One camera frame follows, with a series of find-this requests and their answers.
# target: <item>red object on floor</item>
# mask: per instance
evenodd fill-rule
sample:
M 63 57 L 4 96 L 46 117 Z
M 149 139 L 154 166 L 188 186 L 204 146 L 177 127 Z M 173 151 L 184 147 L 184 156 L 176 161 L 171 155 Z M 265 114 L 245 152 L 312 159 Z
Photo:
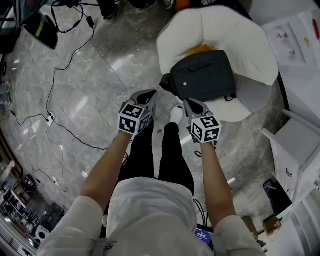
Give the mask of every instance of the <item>red object on floor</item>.
M 320 33 L 319 33 L 317 21 L 315 19 L 313 19 L 312 22 L 313 22 L 316 38 L 319 40 L 320 39 Z

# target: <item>white chair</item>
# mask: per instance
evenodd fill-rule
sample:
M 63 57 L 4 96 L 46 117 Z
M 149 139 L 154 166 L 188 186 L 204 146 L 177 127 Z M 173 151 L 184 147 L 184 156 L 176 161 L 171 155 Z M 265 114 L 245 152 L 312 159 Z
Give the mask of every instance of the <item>white chair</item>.
M 205 44 L 225 51 L 233 72 L 241 80 L 236 89 L 238 98 L 206 102 L 217 119 L 238 122 L 263 108 L 279 73 L 263 29 L 221 5 L 180 11 L 157 38 L 162 74 L 170 73 L 190 50 Z
M 275 177 L 298 204 L 315 188 L 320 169 L 320 128 L 302 117 L 283 110 L 291 119 L 275 135 L 261 130 L 271 143 Z

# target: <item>person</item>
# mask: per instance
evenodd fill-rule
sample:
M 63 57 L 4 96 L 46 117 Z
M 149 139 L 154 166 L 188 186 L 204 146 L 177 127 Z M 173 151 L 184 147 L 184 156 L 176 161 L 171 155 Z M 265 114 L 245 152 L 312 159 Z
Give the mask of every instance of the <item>person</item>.
M 154 178 L 152 151 L 154 122 L 134 138 L 124 164 L 132 136 L 120 131 L 92 169 L 81 196 L 42 242 L 38 255 L 214 255 L 195 236 L 195 186 L 179 139 L 178 124 L 183 116 L 183 109 L 175 107 L 164 128 L 158 178 Z M 265 255 L 236 215 L 232 193 L 213 144 L 201 144 L 201 152 L 215 255 Z M 108 203 L 106 238 L 99 238 Z
M 96 0 L 99 4 L 103 19 L 108 25 L 115 21 L 116 15 L 123 9 L 122 0 Z M 129 0 L 138 11 L 145 10 L 155 3 L 155 0 Z

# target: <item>white power strip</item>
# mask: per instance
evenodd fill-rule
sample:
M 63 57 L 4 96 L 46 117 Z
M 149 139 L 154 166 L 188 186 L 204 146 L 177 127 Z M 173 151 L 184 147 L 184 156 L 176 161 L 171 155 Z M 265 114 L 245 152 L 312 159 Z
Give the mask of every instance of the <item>white power strip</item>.
M 47 119 L 48 119 L 48 121 L 46 122 L 46 124 L 50 127 L 51 125 L 52 125 L 52 123 L 54 122 L 54 119 L 55 119 L 56 117 L 54 116 L 54 114 L 51 112 L 49 115 L 48 115 L 48 117 L 47 117 Z

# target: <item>tile floor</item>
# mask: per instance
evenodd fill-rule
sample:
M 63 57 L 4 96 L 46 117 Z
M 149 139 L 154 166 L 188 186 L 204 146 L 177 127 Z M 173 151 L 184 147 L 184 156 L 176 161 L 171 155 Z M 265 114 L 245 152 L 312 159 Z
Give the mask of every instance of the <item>tile floor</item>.
M 98 7 L 88 6 L 84 10 L 95 22 L 93 40 L 75 55 L 67 71 L 56 72 L 48 109 L 54 112 L 58 123 L 78 138 L 90 145 L 106 148 L 117 133 L 121 104 L 134 92 L 157 89 L 159 95 L 153 136 L 157 175 L 163 137 L 157 130 L 163 129 L 171 109 L 179 104 L 173 95 L 158 86 L 162 75 L 155 42 L 172 15 L 159 3 L 143 13 L 127 4 L 117 21 L 106 25 Z M 48 6 L 44 6 L 42 12 L 51 15 Z M 56 10 L 56 16 L 60 29 L 66 30 L 72 27 L 80 14 L 74 9 L 60 8 Z M 20 122 L 30 115 L 47 113 L 46 102 L 54 67 L 65 67 L 72 52 L 91 36 L 92 30 L 83 20 L 77 29 L 59 34 L 56 51 L 52 51 L 22 31 L 14 52 L 6 59 L 9 66 L 7 78 L 12 84 L 11 107 Z M 241 122 L 223 122 L 217 146 L 227 179 L 235 178 L 231 186 L 236 211 L 239 215 L 252 216 L 258 230 L 262 228 L 262 221 L 272 214 L 262 184 L 274 169 L 269 141 L 262 136 L 260 129 L 279 130 L 282 120 L 279 113 L 283 107 L 281 93 L 275 83 L 271 99 L 264 109 Z M 187 123 L 185 118 L 180 129 L 181 139 L 188 135 Z M 48 129 L 41 117 L 28 119 L 19 126 L 10 116 L 0 126 L 26 172 L 41 169 L 58 181 L 58 185 L 54 184 L 43 173 L 34 172 L 45 185 L 40 190 L 44 198 L 66 208 L 80 194 L 84 176 L 104 153 L 81 144 L 55 124 Z M 198 148 L 199 145 L 188 142 L 183 146 L 183 154 L 194 178 L 195 198 L 205 206 L 201 159 L 194 154 Z

